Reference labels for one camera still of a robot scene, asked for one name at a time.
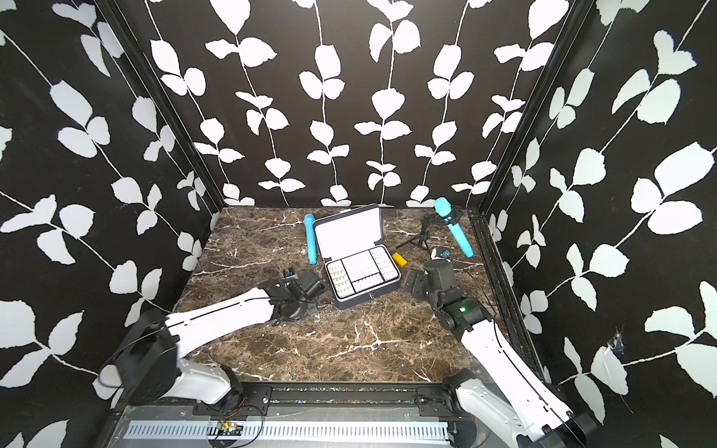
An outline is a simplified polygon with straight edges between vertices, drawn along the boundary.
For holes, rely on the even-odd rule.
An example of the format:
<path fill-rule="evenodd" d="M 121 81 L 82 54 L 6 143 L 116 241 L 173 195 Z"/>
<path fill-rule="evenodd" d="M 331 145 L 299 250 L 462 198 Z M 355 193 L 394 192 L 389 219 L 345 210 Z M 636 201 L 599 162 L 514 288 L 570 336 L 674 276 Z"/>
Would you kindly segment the grey jewelry box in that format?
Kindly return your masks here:
<path fill-rule="evenodd" d="M 312 231 L 338 309 L 364 304 L 401 285 L 400 268 L 384 244 L 379 205 L 321 218 Z"/>

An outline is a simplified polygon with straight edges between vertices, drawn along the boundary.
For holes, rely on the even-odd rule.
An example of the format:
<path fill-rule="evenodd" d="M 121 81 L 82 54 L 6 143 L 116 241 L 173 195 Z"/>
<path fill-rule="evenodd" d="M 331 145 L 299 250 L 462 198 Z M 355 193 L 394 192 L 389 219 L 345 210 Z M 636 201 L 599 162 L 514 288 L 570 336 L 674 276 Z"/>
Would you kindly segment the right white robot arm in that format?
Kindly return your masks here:
<path fill-rule="evenodd" d="M 500 390 L 470 373 L 450 378 L 448 393 L 461 414 L 488 430 L 485 441 L 507 447 L 586 447 L 598 429 L 551 391 L 511 347 L 491 314 L 462 292 L 453 265 L 432 259 L 409 272 L 405 290 L 431 306 L 441 326 L 478 359 Z"/>

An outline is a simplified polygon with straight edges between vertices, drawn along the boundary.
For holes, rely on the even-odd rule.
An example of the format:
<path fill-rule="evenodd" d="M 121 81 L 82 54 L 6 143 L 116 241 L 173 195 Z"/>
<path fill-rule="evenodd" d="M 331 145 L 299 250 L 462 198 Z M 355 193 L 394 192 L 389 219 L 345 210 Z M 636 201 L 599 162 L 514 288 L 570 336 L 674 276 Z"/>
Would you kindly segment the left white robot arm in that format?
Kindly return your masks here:
<path fill-rule="evenodd" d="M 188 312 L 147 312 L 130 328 L 94 381 L 100 392 L 123 390 L 130 405 L 194 399 L 218 411 L 244 405 L 244 386 L 229 367 L 187 360 L 190 352 L 237 330 L 295 322 L 317 311 L 326 290 L 316 273 L 288 270 L 234 298 Z"/>

